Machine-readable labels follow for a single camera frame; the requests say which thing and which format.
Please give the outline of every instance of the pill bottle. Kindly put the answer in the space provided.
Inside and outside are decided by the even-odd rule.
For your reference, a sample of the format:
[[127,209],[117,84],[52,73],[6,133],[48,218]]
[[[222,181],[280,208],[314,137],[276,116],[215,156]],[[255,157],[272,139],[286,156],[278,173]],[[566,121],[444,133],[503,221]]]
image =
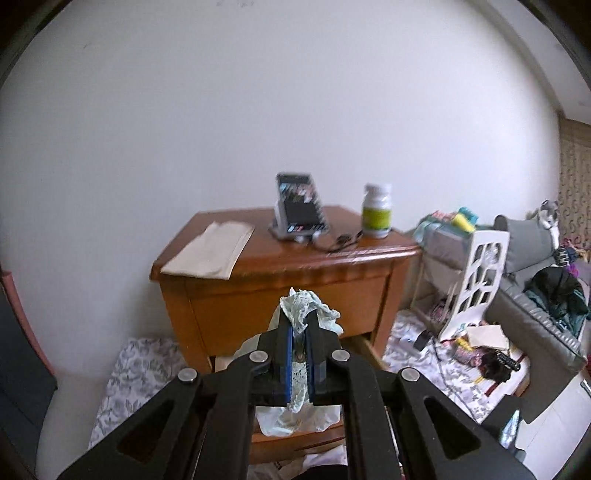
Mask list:
[[368,183],[363,199],[363,234],[385,238],[392,227],[392,186],[389,183]]

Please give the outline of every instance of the clothing pile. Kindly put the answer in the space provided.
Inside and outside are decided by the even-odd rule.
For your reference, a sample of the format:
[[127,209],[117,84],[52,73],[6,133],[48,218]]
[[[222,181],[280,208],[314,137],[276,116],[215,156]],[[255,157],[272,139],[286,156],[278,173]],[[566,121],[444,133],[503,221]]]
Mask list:
[[583,245],[573,242],[570,238],[564,238],[554,252],[554,258],[559,266],[572,273],[575,277],[583,277],[583,281],[589,284],[591,280],[591,245]]
[[524,290],[539,308],[550,315],[561,332],[575,338],[589,315],[583,288],[577,278],[562,267],[546,267],[531,279]]

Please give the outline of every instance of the stuffed animal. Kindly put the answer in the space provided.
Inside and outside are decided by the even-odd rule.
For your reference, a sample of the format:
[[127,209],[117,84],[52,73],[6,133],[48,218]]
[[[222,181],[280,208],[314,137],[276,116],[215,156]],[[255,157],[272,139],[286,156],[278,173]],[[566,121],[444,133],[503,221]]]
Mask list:
[[558,232],[558,203],[546,200],[538,209],[538,222],[545,229],[550,231],[552,235],[552,247],[554,250],[560,245],[558,239],[560,233]]

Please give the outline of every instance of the metal screw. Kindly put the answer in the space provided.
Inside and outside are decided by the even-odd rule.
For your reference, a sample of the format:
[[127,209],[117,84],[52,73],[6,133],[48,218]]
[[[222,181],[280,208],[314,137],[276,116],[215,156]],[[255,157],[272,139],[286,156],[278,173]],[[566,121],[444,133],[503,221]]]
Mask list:
[[257,364],[261,364],[269,358],[269,355],[267,355],[267,352],[264,350],[255,350],[254,352],[251,352],[248,358]]
[[351,356],[349,355],[349,352],[347,350],[335,350],[334,352],[332,352],[332,358],[333,360],[336,360],[337,362],[346,362]]
[[194,368],[183,368],[177,377],[183,383],[193,383],[197,378],[197,371]]
[[407,382],[416,382],[421,378],[421,374],[414,368],[405,368],[402,370],[402,378]]

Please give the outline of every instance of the paper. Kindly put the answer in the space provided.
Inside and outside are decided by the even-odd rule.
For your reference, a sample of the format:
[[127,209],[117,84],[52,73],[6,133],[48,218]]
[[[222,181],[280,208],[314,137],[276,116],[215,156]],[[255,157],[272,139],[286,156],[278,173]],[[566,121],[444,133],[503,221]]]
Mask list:
[[171,275],[228,280],[253,231],[254,227],[248,223],[213,222],[160,271]]
[[479,327],[468,327],[466,329],[468,341],[472,348],[487,346],[499,350],[509,348],[509,339],[503,333],[501,325],[482,325]]

